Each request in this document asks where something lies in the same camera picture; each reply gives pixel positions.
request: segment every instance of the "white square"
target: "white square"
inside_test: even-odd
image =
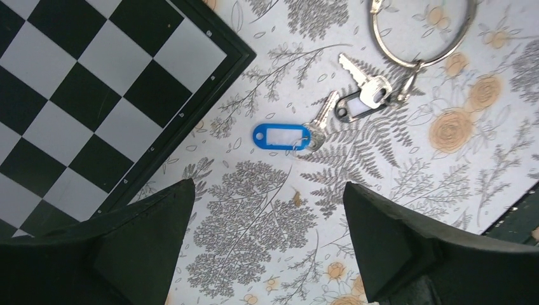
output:
[[[69,166],[92,134],[86,126],[48,101],[23,138]]]
[[[0,123],[0,164],[8,157],[19,140],[18,133]]]
[[[82,222],[88,220],[106,198],[107,193],[66,168],[43,199]]]
[[[114,13],[121,0],[86,0],[107,19]]]
[[[0,58],[0,65],[45,98],[60,86],[75,58],[26,22]]]
[[[118,94],[124,95],[151,59],[146,51],[107,20],[79,62]]]
[[[137,162],[162,131],[159,125],[123,98],[95,134]]]
[[[38,5],[39,0],[2,0],[2,2],[26,20]]]
[[[189,91],[196,92],[226,54],[189,19],[184,19],[154,59]]]
[[[0,174],[0,215],[2,220],[20,227],[38,206],[41,198]]]

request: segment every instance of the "key ring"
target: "key ring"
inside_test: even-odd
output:
[[[407,68],[413,68],[416,69],[418,72],[421,68],[430,67],[431,65],[438,64],[439,62],[443,61],[447,57],[449,57],[451,54],[455,52],[455,50],[460,46],[460,44],[464,40],[464,36],[466,36],[466,33],[468,32],[472,22],[475,19],[475,16],[477,14],[477,0],[468,0],[468,9],[467,9],[467,16],[466,20],[463,24],[463,26],[460,28],[459,32],[457,33],[456,38],[453,40],[453,42],[440,54],[436,55],[435,57],[429,59],[429,60],[422,60],[418,62],[408,62],[406,60],[402,60],[399,57],[396,57],[391,51],[387,48],[385,43],[382,41],[382,37],[380,36],[380,31],[378,29],[378,13],[382,9],[382,2],[383,0],[372,0],[372,6],[371,6],[371,31],[372,35],[376,38],[376,42],[379,46],[379,49],[391,60],[393,60],[396,64],[401,65],[402,67]]]

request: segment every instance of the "silver key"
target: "silver key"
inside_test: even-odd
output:
[[[327,126],[327,117],[335,107],[337,101],[341,98],[338,91],[333,91],[325,100],[321,110],[310,123],[305,123],[305,126],[311,133],[311,143],[307,147],[312,152],[321,148],[325,142],[325,127]]]
[[[348,70],[361,89],[359,99],[371,109],[376,109],[385,103],[393,92],[393,87],[383,76],[370,76],[356,67],[344,53],[339,55],[339,63]]]

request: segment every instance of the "chessboard border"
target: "chessboard border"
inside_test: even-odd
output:
[[[226,58],[213,74],[219,82],[215,84],[209,79],[194,93],[181,110],[181,114],[183,112],[190,114],[176,116],[169,123],[151,148],[138,160],[123,180],[118,182],[118,185],[109,193],[105,202],[99,206],[92,217],[128,205],[163,162],[256,58],[256,54],[250,46],[239,38],[203,1],[162,1],[174,4],[204,32],[211,31],[211,35],[208,35],[210,39],[226,53]]]

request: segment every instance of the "floral tablecloth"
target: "floral tablecloth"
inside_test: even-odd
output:
[[[366,0],[206,0],[258,54],[144,186],[193,178],[196,203],[169,304],[366,303],[342,206],[346,181],[481,233],[539,179],[535,0],[482,0],[465,42],[421,73],[409,103],[327,127],[294,157],[251,140],[259,123],[305,123],[330,91],[357,91],[345,52],[395,86],[406,71],[369,34]],[[443,50],[466,0],[385,0],[379,24],[402,58]]]

